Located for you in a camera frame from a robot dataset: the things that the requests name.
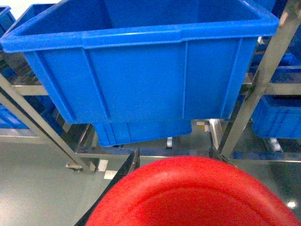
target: crate rim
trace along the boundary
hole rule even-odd
[[[180,43],[190,40],[247,38],[274,35],[278,27],[278,18],[252,0],[237,0],[245,5],[259,19],[241,21],[222,21],[195,24],[156,25],[127,28],[113,28],[80,32],[58,32],[35,35],[21,35],[27,28],[56,11],[63,0],[48,10],[31,18],[7,35],[0,42],[4,51],[30,52],[62,48],[103,48],[114,46],[133,46],[148,44]]]
[[[3,17],[8,11],[11,10],[11,8],[9,6],[0,6],[0,8],[4,8],[1,12],[0,12],[0,17]]]
[[[35,7],[35,6],[39,6],[39,5],[54,5],[54,3],[37,3],[37,4],[31,4],[23,13],[22,15],[13,23],[13,25],[11,25],[11,27],[4,33],[3,36],[7,35],[8,33],[12,32],[15,29],[15,26],[20,22],[20,20],[23,18],[23,16],[25,16],[29,10],[31,10],[31,8]]]
[[[270,103],[270,99],[272,97],[270,95],[264,95],[261,97],[261,101],[263,102],[263,104],[269,108],[269,110],[301,110],[301,106],[273,106]]]

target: white wall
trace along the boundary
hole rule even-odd
[[[0,0],[0,6],[10,6],[11,13],[18,19],[31,4],[58,2],[60,0]]]

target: metal support bar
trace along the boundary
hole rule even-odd
[[[222,125],[219,119],[209,119],[212,142],[216,149],[222,140]]]
[[[301,95],[301,84],[269,83],[264,94],[266,95]]]
[[[78,146],[75,149],[75,153],[78,157],[85,158],[106,158],[107,156],[126,156],[129,153],[135,151],[135,148],[128,147],[82,147]],[[208,150],[202,149],[157,149],[157,148],[140,148],[140,155],[143,157],[151,157],[151,158],[165,158],[172,156],[182,156],[182,155],[190,155],[190,156],[203,156],[209,157]]]
[[[236,152],[239,159],[231,159],[231,162],[298,162],[301,163],[301,153],[287,152]]]
[[[30,129],[0,129],[0,142],[21,144],[44,144]]]
[[[229,123],[223,135],[218,151],[229,157],[244,131],[255,107],[261,96],[264,94],[268,83],[277,69],[282,56],[290,44],[296,30],[298,29],[301,17],[298,17],[300,10],[299,0],[289,0],[285,6],[285,20],[278,27],[277,34],[271,38],[267,50],[256,71],[253,87],[249,90],[244,102],[237,114],[235,121]]]
[[[47,96],[42,85],[13,85],[13,88],[22,96]]]
[[[69,161],[80,165],[83,170],[90,171],[87,166],[74,151],[64,142],[64,140],[52,129],[52,127],[43,119],[42,116],[14,90],[11,84],[0,74],[0,103],[18,117],[26,126],[28,126],[38,137],[54,150],[60,149],[60,154],[65,155]]]
[[[244,83],[240,89],[240,95],[246,95],[252,84]],[[301,95],[300,83],[269,83],[264,91],[265,95]]]

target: gray epoxy floor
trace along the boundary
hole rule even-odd
[[[205,144],[206,139],[199,138],[197,145]],[[108,157],[107,170],[118,170],[125,159],[123,156]],[[151,161],[151,158],[142,158],[142,165]],[[247,162],[237,165],[285,202],[301,203],[301,165]],[[104,172],[78,173],[64,166],[65,159],[58,159],[45,145],[0,144],[0,225],[73,226],[100,196],[109,180],[103,178]],[[300,208],[293,211],[301,219]]]

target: blue plastic crate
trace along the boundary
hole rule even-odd
[[[259,5],[267,9],[269,12],[271,12],[274,8],[276,0],[254,0]]]
[[[255,55],[250,72],[256,72],[263,55]],[[301,83],[301,62],[284,54],[271,82]],[[260,137],[301,138],[301,100],[285,96],[263,96],[254,113],[253,131]]]
[[[257,37],[277,26],[251,0],[63,0],[1,43],[68,123],[228,118]]]
[[[17,117],[5,106],[0,104],[0,128],[3,129],[28,129]]]
[[[47,8],[51,7],[53,4],[34,4],[31,5],[24,13],[23,15],[10,27],[10,29],[7,30],[7,32],[4,34],[8,34],[15,28],[19,27],[26,21],[30,20],[31,18],[35,17],[39,13],[45,11]],[[54,119],[51,117],[50,113],[54,108],[54,104],[51,101],[51,99],[48,96],[26,96],[25,99],[35,106],[36,110],[38,112],[42,112],[42,117],[56,130],[56,131],[62,131],[61,127],[54,121]],[[36,105],[37,100],[42,103],[42,105],[45,107],[41,108],[41,105]],[[122,130],[124,127],[129,126],[129,128],[133,129],[136,128],[135,131],[129,131],[128,129]],[[158,130],[158,126],[168,126],[165,131]],[[101,128],[107,128],[111,127],[113,130],[109,131],[108,133],[102,133]],[[175,122],[175,121],[167,121],[167,122],[140,122],[139,126],[135,123],[112,123],[112,124],[96,124],[95,128],[97,128],[97,131],[100,131],[98,133],[100,144],[104,146],[108,145],[118,145],[118,144],[124,144],[124,143],[130,143],[131,140],[135,142],[139,141],[145,141],[149,139],[156,139],[156,138],[165,138],[169,136],[180,136],[185,135],[191,132],[191,124],[190,122]],[[127,137],[130,136],[131,139],[125,140],[121,139],[120,137]]]
[[[93,124],[101,146],[176,137],[191,133],[191,121],[151,121]]]
[[[7,35],[12,30],[16,29],[20,25],[24,24],[26,21],[30,20],[31,18],[35,17],[36,15],[40,14],[41,12],[45,11],[46,9],[50,8],[54,4],[33,4],[29,6],[29,8],[17,19],[10,27],[6,30],[4,35]]]
[[[253,115],[253,131],[259,137],[301,138],[301,99],[263,96]]]
[[[15,18],[10,13],[10,7],[0,6],[0,37],[4,35],[14,22]]]
[[[36,110],[57,134],[62,135],[63,129],[56,122],[56,120],[51,116],[51,112],[49,108],[50,105],[47,103],[47,101],[48,101],[47,99],[46,100],[43,99],[41,103],[46,105],[46,107],[48,108],[39,107]],[[29,103],[34,105],[34,100],[29,99]],[[0,104],[0,128],[1,129],[28,129],[28,127],[24,123],[22,123],[2,104]]]
[[[258,65],[263,58],[263,54],[254,55],[250,73],[257,71]],[[301,62],[291,53],[286,53],[282,57],[279,66],[275,70],[271,82],[274,83],[301,83]]]
[[[270,4],[271,2],[275,0],[259,0],[259,1],[265,1],[264,4]],[[272,13],[280,18],[282,15],[282,12],[285,8],[285,5],[287,3],[287,0],[276,0],[275,6],[272,10]],[[295,57],[301,61],[301,26],[297,29],[294,37],[292,38],[291,43],[288,46],[288,50],[295,55]]]

